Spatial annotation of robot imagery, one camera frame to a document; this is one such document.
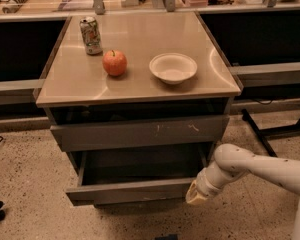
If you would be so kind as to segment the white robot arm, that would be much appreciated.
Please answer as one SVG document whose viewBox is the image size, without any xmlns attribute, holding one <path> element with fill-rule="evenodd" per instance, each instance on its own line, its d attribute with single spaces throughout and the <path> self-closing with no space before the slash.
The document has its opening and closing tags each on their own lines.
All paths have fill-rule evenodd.
<svg viewBox="0 0 300 240">
<path fill-rule="evenodd" d="M 254 154 L 233 144 L 218 146 L 214 160 L 192 181 L 185 200 L 200 205 L 218 195 L 223 188 L 250 173 L 299 195 L 292 240 L 300 240 L 300 161 Z"/>
</svg>

